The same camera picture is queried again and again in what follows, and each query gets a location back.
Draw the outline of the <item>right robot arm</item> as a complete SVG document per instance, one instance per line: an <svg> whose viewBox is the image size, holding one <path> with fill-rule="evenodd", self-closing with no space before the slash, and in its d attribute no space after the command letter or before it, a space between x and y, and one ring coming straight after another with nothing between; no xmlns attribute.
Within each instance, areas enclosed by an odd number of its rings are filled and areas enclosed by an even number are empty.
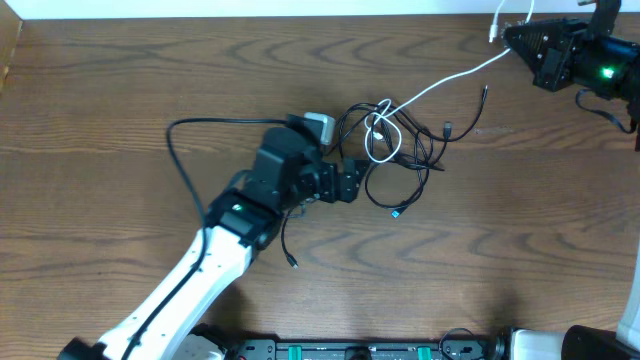
<svg viewBox="0 0 640 360"><path fill-rule="evenodd" d="M620 0L593 0L590 20L526 20L507 27L503 40L534 75L533 84L550 92L578 84L575 103L593 93L627 103L628 126L612 114L592 109L625 134L639 135L639 45L612 36ZM573 325L564 332L509 329L496 339L493 359L639 360L639 272L615 331Z"/></svg>

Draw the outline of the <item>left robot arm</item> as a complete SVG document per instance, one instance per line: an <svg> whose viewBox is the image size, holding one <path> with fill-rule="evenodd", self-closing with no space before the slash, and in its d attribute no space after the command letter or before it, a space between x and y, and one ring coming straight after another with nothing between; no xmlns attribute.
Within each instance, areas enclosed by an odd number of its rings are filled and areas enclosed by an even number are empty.
<svg viewBox="0 0 640 360"><path fill-rule="evenodd" d="M357 196L368 161L347 158L337 167L323 161L320 145L308 130L269 129L245 185L225 190L210 204L192 245L149 297L95 344L70 341L60 358L223 358L220 346L193 330L269 246L287 212L311 199L351 202Z"/></svg>

